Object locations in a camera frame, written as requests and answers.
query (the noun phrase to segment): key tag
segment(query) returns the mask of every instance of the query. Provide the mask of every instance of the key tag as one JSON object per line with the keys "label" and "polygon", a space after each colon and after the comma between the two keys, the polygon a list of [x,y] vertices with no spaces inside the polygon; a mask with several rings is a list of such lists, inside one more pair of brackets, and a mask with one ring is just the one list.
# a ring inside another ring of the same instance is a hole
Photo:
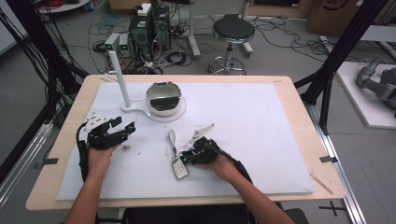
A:
{"label": "key tag", "polygon": [[169,139],[171,140],[172,149],[174,151],[174,156],[172,157],[172,168],[174,169],[176,178],[180,180],[187,177],[189,175],[189,171],[187,170],[187,167],[184,165],[183,161],[177,155],[177,151],[175,147],[175,141],[176,141],[175,131],[173,130],[169,131]]}

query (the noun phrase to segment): stool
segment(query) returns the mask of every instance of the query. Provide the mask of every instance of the stool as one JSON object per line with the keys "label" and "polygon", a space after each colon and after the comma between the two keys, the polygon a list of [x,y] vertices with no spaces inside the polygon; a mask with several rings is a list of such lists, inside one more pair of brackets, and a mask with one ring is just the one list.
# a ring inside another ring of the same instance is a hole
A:
{"label": "stool", "polygon": [[241,61],[232,57],[233,44],[243,44],[254,36],[254,26],[237,15],[226,15],[213,24],[213,35],[228,43],[226,55],[215,58],[209,64],[209,72],[214,75],[245,75]]}

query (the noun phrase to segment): white board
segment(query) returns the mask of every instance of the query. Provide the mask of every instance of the white board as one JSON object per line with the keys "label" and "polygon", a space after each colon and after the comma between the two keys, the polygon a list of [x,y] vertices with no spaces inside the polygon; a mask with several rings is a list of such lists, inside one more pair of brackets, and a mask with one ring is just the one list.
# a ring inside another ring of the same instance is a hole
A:
{"label": "white board", "polygon": [[[145,99],[151,83],[128,84],[132,100]],[[102,199],[167,198],[237,195],[211,171],[188,166],[190,175],[177,181],[171,168],[173,156],[167,135],[176,132],[177,151],[187,150],[195,130],[212,123],[205,136],[240,160],[254,185],[267,194],[311,193],[314,187],[306,171],[282,105],[272,84],[177,83],[186,100],[182,118],[156,123],[142,114],[121,111],[117,83],[103,83],[91,112],[123,123],[110,133],[135,122],[136,131],[117,149],[106,174]],[[82,181],[78,150],[73,148],[57,200],[76,198]]]}
{"label": "white board", "polygon": [[[367,63],[343,63],[338,69],[338,77],[367,127],[396,129],[396,118],[394,117],[396,110],[386,106],[372,91],[356,85],[358,73],[366,65]],[[379,82],[382,72],[394,66],[380,64],[371,79]]]}

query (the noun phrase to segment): stool base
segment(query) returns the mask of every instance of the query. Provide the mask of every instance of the stool base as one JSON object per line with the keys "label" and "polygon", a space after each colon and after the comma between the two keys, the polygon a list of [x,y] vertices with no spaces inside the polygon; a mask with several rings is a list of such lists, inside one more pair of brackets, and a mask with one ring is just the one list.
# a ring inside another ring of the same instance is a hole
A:
{"label": "stool base", "polygon": [[239,75],[244,76],[246,74],[245,66],[241,61],[231,57],[219,56],[215,58],[209,64],[209,72],[213,75]]}

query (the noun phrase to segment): black stool seat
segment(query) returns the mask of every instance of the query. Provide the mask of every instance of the black stool seat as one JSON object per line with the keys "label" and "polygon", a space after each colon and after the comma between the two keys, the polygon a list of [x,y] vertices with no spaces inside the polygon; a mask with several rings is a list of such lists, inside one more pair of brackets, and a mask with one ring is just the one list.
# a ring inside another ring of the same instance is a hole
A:
{"label": "black stool seat", "polygon": [[246,43],[254,36],[254,27],[248,21],[225,17],[213,25],[215,37],[231,43]]}

